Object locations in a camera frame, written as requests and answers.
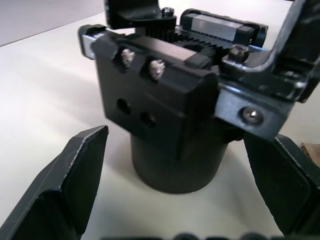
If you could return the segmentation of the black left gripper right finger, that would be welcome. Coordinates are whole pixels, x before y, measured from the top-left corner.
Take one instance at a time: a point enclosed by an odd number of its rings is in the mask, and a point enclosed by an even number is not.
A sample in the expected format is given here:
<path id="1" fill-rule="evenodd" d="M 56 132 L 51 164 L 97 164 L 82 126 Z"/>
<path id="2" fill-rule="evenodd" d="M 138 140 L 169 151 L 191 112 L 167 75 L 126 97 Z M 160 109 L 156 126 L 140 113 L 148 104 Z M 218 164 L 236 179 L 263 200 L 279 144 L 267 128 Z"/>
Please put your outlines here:
<path id="1" fill-rule="evenodd" d="M 244 136 L 255 184 L 284 235 L 320 237 L 320 168 L 288 137 Z"/>

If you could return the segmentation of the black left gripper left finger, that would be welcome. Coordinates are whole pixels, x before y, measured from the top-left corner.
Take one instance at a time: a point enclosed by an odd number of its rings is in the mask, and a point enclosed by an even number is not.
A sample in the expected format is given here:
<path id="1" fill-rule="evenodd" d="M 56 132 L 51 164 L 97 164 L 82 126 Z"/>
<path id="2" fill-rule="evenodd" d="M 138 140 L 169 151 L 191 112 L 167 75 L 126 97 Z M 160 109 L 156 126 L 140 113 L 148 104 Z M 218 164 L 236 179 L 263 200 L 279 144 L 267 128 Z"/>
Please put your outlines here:
<path id="1" fill-rule="evenodd" d="M 73 136 L 33 180 L 0 228 L 2 240 L 79 240 L 102 174 L 109 129 Z"/>

